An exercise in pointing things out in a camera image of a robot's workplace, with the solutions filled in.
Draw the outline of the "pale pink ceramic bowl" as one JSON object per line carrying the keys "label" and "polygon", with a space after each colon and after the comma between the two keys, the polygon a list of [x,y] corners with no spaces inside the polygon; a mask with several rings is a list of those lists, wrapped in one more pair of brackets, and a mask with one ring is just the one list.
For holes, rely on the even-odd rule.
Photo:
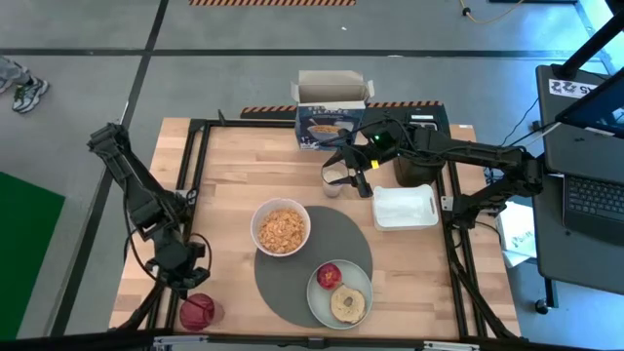
{"label": "pale pink ceramic bowl", "polygon": [[[259,226],[262,222],[262,220],[271,212],[274,210],[278,210],[278,209],[293,209],[295,211],[297,211],[303,218],[304,221],[304,225],[305,225],[305,237],[303,239],[302,244],[293,252],[291,253],[283,253],[283,254],[277,254],[277,253],[271,253],[268,250],[266,250],[260,243],[259,240],[257,238],[258,235],[258,231],[259,231]],[[267,202],[263,203],[253,214],[253,218],[251,221],[251,235],[252,235],[252,239],[254,244],[256,245],[256,247],[263,253],[271,255],[271,256],[275,256],[275,257],[286,257],[292,254],[297,253],[298,251],[300,251],[303,246],[306,244],[307,240],[310,237],[310,233],[311,233],[311,219],[310,216],[308,214],[308,212],[306,211],[306,209],[301,206],[298,202],[292,200],[292,199],[285,199],[285,198],[275,198],[275,199],[270,199]]]}

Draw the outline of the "blue Frosted Flakes cereal box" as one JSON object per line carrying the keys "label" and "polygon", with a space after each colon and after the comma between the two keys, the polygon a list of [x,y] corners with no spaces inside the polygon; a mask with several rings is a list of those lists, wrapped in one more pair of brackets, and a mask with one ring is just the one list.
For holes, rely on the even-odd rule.
{"label": "blue Frosted Flakes cereal box", "polygon": [[353,70],[300,70],[291,83],[295,105],[294,132],[302,150],[331,150],[324,142],[340,130],[362,125],[374,84]]}

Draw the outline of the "white paper bag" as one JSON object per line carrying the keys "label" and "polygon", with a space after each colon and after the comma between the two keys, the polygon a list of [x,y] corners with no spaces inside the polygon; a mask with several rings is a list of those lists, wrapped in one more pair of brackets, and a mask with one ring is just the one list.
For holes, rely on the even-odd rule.
{"label": "white paper bag", "polygon": [[533,209],[511,201],[495,219],[507,268],[537,258]]}

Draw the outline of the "black aluminium table frame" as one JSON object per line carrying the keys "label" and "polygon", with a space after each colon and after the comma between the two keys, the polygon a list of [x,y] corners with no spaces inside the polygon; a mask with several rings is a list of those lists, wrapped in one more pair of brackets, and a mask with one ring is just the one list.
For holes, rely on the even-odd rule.
{"label": "black aluminium table frame", "polygon": [[[208,126],[188,118],[162,122],[151,173],[175,189],[181,169],[202,170],[192,235],[209,242],[199,263],[210,278],[201,292],[223,306],[221,322],[207,334],[212,341],[277,345],[384,345],[400,340],[456,341],[477,330],[476,316],[455,311],[446,240],[441,226],[417,231],[378,231],[371,201],[352,187],[336,198],[325,195],[320,169],[327,154],[302,151],[291,128]],[[250,224],[256,209],[273,198],[335,209],[349,216],[370,246],[374,297],[368,317],[347,331],[305,328],[278,316],[260,295],[254,277],[256,248]]]}

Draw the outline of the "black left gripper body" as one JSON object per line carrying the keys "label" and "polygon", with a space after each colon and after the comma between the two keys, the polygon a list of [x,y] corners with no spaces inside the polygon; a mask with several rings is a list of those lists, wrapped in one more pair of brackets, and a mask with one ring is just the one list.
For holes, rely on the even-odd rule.
{"label": "black left gripper body", "polygon": [[157,266],[159,280],[177,293],[186,293],[182,281],[189,279],[188,273],[196,268],[206,268],[211,273],[211,246],[208,240],[192,233],[191,237],[200,238],[199,242],[184,240],[173,229],[165,229],[152,237],[155,256],[147,261],[148,267]]}

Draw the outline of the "black metal pole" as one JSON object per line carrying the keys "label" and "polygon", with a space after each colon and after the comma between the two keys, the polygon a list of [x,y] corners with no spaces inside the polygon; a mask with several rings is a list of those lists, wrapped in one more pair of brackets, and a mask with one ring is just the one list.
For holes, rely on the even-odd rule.
{"label": "black metal pole", "polygon": [[624,30],[624,9],[614,15],[583,46],[581,46],[564,64],[554,65],[553,73],[560,79],[571,79],[589,59],[597,54],[606,44]]}

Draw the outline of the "black equipment cart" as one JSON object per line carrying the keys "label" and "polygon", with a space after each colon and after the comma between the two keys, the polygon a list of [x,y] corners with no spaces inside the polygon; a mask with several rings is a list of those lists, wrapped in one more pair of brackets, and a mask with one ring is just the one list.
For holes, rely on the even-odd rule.
{"label": "black equipment cart", "polygon": [[553,73],[554,65],[536,68],[541,124],[545,129],[539,136],[544,144],[539,157],[543,162],[543,190],[532,199],[538,270],[551,281],[624,294],[624,247],[573,231],[564,224],[565,175],[586,169],[581,165],[588,156],[582,150],[585,141],[598,146],[606,139],[557,122],[557,115],[581,98],[554,96],[548,88],[549,79],[598,87],[611,76],[578,70],[574,78],[560,79]]}

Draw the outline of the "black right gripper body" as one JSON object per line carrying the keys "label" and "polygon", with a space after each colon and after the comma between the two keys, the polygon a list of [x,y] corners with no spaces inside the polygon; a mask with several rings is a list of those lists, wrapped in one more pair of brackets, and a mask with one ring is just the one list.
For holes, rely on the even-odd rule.
{"label": "black right gripper body", "polygon": [[401,151],[414,153],[414,125],[386,119],[365,125],[358,130],[340,130],[335,140],[337,148],[352,153],[351,167],[357,171],[376,169],[394,160]]}

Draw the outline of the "white printed label sticker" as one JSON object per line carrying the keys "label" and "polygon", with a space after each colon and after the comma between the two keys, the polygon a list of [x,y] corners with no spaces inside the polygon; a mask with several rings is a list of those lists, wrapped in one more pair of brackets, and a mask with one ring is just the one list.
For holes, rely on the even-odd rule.
{"label": "white printed label sticker", "polygon": [[583,98],[597,88],[597,85],[578,83],[574,81],[549,79],[549,93],[566,98]]}

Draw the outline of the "clear glass of milk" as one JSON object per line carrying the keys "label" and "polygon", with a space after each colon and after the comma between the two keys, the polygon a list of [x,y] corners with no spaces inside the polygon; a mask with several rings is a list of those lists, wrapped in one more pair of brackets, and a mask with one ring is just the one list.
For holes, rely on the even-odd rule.
{"label": "clear glass of milk", "polygon": [[329,198],[337,197],[342,189],[343,183],[335,183],[336,180],[349,176],[349,171],[344,163],[338,162],[321,169],[323,181],[323,191]]}

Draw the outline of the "golden corn flakes heap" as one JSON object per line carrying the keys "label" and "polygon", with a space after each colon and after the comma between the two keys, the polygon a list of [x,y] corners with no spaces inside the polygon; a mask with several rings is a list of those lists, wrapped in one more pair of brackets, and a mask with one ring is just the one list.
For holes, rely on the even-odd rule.
{"label": "golden corn flakes heap", "polygon": [[302,216],[293,209],[271,211],[261,222],[257,238],[259,243],[273,254],[295,251],[305,237]]}

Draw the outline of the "open laptop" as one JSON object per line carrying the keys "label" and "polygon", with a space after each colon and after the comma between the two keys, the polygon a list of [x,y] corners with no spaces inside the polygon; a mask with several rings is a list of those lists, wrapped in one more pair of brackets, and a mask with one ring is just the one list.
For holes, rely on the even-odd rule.
{"label": "open laptop", "polygon": [[606,139],[582,150],[586,169],[564,179],[564,224],[573,231],[624,247],[624,68],[556,121]]}

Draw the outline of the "green floor mat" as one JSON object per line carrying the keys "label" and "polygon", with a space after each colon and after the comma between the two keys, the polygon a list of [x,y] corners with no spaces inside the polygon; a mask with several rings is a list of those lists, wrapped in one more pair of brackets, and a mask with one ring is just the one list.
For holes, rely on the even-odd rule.
{"label": "green floor mat", "polygon": [[0,340],[18,335],[64,201],[0,172]]}

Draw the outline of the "red apple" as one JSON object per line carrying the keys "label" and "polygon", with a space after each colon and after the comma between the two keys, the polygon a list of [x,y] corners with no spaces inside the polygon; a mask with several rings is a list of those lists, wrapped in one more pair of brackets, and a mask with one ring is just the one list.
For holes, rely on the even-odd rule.
{"label": "red apple", "polygon": [[316,279],[323,289],[334,290],[342,284],[342,273],[334,263],[326,263],[317,270]]}

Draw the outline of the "plain bagel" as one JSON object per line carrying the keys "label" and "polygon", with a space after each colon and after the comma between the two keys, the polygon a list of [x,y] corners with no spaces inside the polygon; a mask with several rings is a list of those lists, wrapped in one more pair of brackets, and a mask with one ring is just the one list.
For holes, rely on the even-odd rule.
{"label": "plain bagel", "polygon": [[354,325],[366,315],[366,303],[360,291],[341,285],[331,295],[331,313],[336,320]]}

